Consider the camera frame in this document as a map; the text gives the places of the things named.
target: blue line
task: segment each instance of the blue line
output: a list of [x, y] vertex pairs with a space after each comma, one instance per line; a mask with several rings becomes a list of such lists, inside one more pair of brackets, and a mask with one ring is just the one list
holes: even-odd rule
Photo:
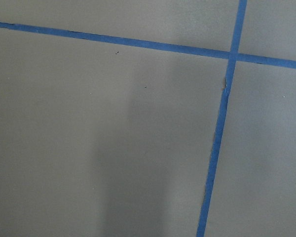
[[245, 12], [246, 12], [246, 6], [247, 6], [247, 0], [239, 1], [236, 23], [233, 31], [232, 43], [230, 48], [230, 56], [229, 56], [226, 75], [225, 75], [226, 86], [222, 92], [222, 97], [221, 97], [221, 105], [219, 108], [219, 115], [217, 119], [216, 130], [215, 130], [215, 139], [213, 142], [211, 159], [208, 167], [205, 196], [204, 196], [204, 201], [201, 208], [196, 237], [204, 237], [205, 235], [205, 228], [206, 228], [208, 211], [209, 211], [209, 206], [210, 206], [212, 191], [214, 186], [218, 156], [219, 156], [219, 151], [220, 151], [221, 142], [222, 142], [222, 132], [223, 132], [223, 127], [226, 119], [228, 98], [229, 98], [233, 74], [236, 66], [236, 60], [238, 55], [243, 21], [244, 21]]
[[267, 64], [272, 66], [296, 69], [296, 61], [287, 60], [287, 59], [269, 58], [269, 57], [239, 53], [237, 60], [243, 61], [243, 62], [249, 62], [249, 63], [260, 63], [260, 64]]
[[104, 35], [67, 31], [67, 30], [60, 30], [60, 29], [47, 28], [47, 27], [29, 26], [29, 25], [21, 25], [21, 24], [9, 24], [9, 23], [0, 22], [0, 28], [7, 28], [10, 30], [33, 32], [33, 33], [53, 35], [53, 36], [63, 36], [63, 37], [76, 38], [76, 39], [92, 40], [92, 41], [99, 41], [99, 42], [106, 42], [106, 43], [122, 44], [122, 45], [135, 46], [135, 47], [141, 47], [141, 48], [151, 48], [151, 49], [177, 52], [177, 53], [194, 54], [194, 55], [208, 56], [208, 57], [214, 57], [214, 58], [228, 59], [229, 57], [229, 52], [214, 50], [214, 49], [190, 47], [190, 46], [183, 46], [183, 45], [176, 45], [176, 44], [169, 44], [169, 43], [159, 43], [159, 42], [152, 42], [152, 41], [146, 41], [146, 40], [140, 40], [140, 39], [104, 36]]

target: concrete floor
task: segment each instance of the concrete floor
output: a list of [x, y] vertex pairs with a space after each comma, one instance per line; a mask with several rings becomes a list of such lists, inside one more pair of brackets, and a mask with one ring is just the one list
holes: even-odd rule
[[[238, 2], [0, 0], [0, 22], [229, 54]], [[232, 59], [0, 28], [0, 237], [296, 237], [296, 0], [249, 0], [238, 47], [294, 61], [236, 63], [197, 232]]]

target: gray surface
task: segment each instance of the gray surface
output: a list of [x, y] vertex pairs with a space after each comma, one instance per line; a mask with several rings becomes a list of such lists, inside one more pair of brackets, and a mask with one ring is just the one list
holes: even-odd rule
[[296, 70], [237, 63], [206, 237], [296, 237]]
[[239, 52], [296, 60], [296, 0], [248, 0]]
[[229, 51], [238, 0], [0, 0], [0, 21]]
[[0, 29], [0, 237], [195, 236], [226, 63]]

